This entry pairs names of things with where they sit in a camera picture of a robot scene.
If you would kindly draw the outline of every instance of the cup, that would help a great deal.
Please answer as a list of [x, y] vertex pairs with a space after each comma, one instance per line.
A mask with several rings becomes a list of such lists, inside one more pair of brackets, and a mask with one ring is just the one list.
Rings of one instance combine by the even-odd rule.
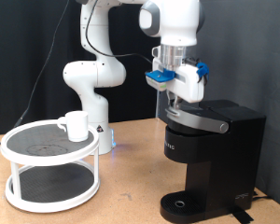
[[65, 114], [65, 117], [58, 118], [57, 126], [66, 132], [61, 124], [66, 124], [70, 141], [82, 142], [88, 139], [88, 113], [86, 111], [72, 111]]

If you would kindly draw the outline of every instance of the wall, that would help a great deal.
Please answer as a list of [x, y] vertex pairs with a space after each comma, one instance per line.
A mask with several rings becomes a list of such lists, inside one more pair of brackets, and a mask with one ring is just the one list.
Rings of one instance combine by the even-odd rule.
[[[66, 0], [0, 1], [0, 133], [12, 129], [27, 107], [65, 4]], [[63, 81], [67, 63], [95, 60], [80, 46], [80, 8], [81, 4], [69, 1], [50, 61], [23, 123], [56, 119], [81, 108], [77, 94]], [[114, 54], [137, 52], [152, 59], [151, 49], [160, 40], [140, 30], [139, 8], [122, 5], [110, 10], [111, 49]], [[144, 75], [151, 65], [136, 57], [119, 60], [126, 66], [125, 83], [96, 90], [109, 101], [109, 121], [153, 118], [156, 91], [147, 85]]]

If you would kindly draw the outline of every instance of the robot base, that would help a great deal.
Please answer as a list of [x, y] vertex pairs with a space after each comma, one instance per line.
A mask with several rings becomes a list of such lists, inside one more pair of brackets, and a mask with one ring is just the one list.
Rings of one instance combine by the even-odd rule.
[[113, 129], [110, 129], [108, 121], [89, 123], [99, 134], [99, 155], [106, 154], [115, 147]]

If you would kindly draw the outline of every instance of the power cord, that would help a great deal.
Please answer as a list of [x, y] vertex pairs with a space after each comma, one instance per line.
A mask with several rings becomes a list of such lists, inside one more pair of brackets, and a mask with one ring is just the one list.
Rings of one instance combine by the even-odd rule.
[[128, 57], [128, 56], [138, 56], [140, 58], [143, 58], [144, 60], [146, 60], [147, 62], [149, 63], [152, 63], [150, 59], [148, 59], [147, 57], [143, 56], [142, 54], [139, 54], [139, 53], [131, 53], [131, 54], [122, 54], [122, 55], [110, 55], [110, 54], [106, 54], [106, 53], [102, 53], [100, 50], [96, 49], [90, 42], [90, 40], [88, 39], [88, 28], [90, 26], [90, 23], [91, 23], [91, 17], [92, 17], [92, 14], [93, 14], [93, 11], [96, 7], [96, 4], [97, 4], [98, 0], [95, 1], [95, 3], [93, 4], [93, 7], [92, 7], [92, 10], [91, 10], [91, 15], [90, 15], [90, 18], [88, 19], [88, 23], [87, 23], [87, 27], [86, 27], [86, 32], [85, 32], [85, 36], [86, 36], [86, 40], [88, 42], [88, 44], [98, 53], [100, 54], [103, 54], [104, 56], [107, 56], [107, 57], [115, 57], [115, 58], [120, 58], [120, 57]]
[[24, 113], [21, 115], [21, 117], [18, 119], [18, 121], [16, 122], [16, 124], [15, 124], [15, 126], [14, 126], [13, 128], [17, 128], [17, 127], [21, 124], [22, 120], [24, 119], [24, 117], [25, 117], [26, 114], [28, 113], [28, 110], [30, 109], [30, 104], [31, 104], [32, 98], [33, 98], [33, 96], [34, 96], [34, 94], [35, 94], [35, 89], [36, 89], [38, 80], [40, 79], [41, 75], [43, 74], [43, 72], [44, 72], [44, 70], [45, 70], [45, 68], [46, 68], [46, 66], [47, 66], [47, 64], [48, 64], [48, 62], [49, 62], [50, 56], [51, 56], [51, 54], [52, 54], [52, 52], [53, 52], [53, 47], [54, 47], [54, 44], [55, 44], [56, 34], [57, 34], [58, 28], [59, 28], [59, 26], [60, 26], [60, 24], [61, 24], [61, 22], [62, 22], [62, 20], [63, 20], [63, 16], [64, 16], [64, 14], [65, 14], [65, 11], [67, 10], [68, 4], [69, 4], [69, 0], [67, 0], [67, 2], [66, 2], [65, 8], [64, 8], [64, 10], [63, 10], [63, 14], [62, 14], [62, 16], [60, 17], [59, 22], [58, 22], [58, 24], [57, 24], [57, 27], [56, 27], [56, 29], [55, 29], [54, 36], [53, 36], [53, 41], [52, 41], [52, 44], [51, 44], [51, 46], [50, 46], [50, 50], [49, 50], [48, 57], [47, 57], [47, 59], [46, 59], [46, 61], [45, 61], [45, 64], [43, 65], [43, 67], [42, 67], [42, 69], [41, 69], [41, 71], [40, 71], [40, 73], [39, 73], [39, 75], [38, 75], [38, 77], [37, 77], [37, 79], [36, 79], [35, 86], [34, 86], [34, 88], [33, 88], [33, 90], [32, 90], [31, 95], [30, 95], [30, 99], [29, 99], [28, 106], [27, 106], [26, 110], [24, 111]]

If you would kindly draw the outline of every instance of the tabletop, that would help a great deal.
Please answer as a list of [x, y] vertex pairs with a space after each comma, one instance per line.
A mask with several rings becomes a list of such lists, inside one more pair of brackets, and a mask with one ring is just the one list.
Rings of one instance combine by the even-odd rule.
[[[52, 214], [23, 212], [8, 203], [4, 190], [10, 163], [0, 153], [0, 223], [168, 223], [160, 215], [160, 200], [184, 190], [187, 165], [165, 157], [165, 126], [160, 119], [111, 123], [117, 146], [100, 156], [101, 187], [96, 195], [76, 208]], [[93, 157], [84, 161], [92, 163]], [[254, 224], [280, 224], [280, 204], [274, 200], [257, 200], [246, 212]], [[239, 224], [232, 215], [199, 223]]]

